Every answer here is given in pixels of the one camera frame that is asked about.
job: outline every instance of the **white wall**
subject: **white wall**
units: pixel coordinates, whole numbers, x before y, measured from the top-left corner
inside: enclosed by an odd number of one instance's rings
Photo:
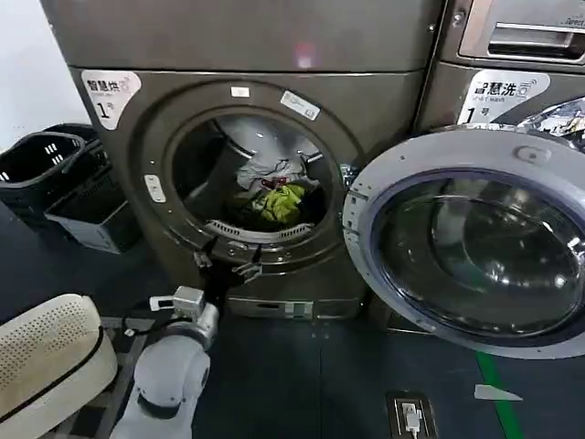
[[[38,0],[0,0],[0,153],[25,134],[89,123]]]

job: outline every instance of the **front-loading washing machine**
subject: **front-loading washing machine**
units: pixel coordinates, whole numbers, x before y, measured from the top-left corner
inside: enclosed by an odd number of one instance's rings
[[[259,274],[231,291],[238,314],[357,313],[366,286],[344,245],[344,197],[413,123],[441,2],[42,3],[177,284],[200,285],[196,261],[211,249]],[[273,149],[301,156],[303,180],[318,190],[300,220],[264,227],[241,214],[238,176]]]

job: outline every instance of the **door glass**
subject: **door glass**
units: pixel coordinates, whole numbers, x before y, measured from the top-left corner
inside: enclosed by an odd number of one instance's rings
[[[393,198],[376,230],[400,293],[449,325],[523,337],[579,307],[585,237],[530,191],[485,179],[422,183]]]

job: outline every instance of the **washing machine door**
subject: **washing machine door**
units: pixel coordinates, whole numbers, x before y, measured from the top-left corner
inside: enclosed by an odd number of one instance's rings
[[[351,258],[439,337],[521,359],[581,355],[585,155],[546,134],[470,128],[409,139],[359,174],[343,212]]]

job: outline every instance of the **gray basket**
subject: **gray basket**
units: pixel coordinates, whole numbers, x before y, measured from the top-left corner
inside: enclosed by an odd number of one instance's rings
[[[55,203],[45,216],[80,244],[104,252],[123,253],[140,237],[133,211],[109,168]]]

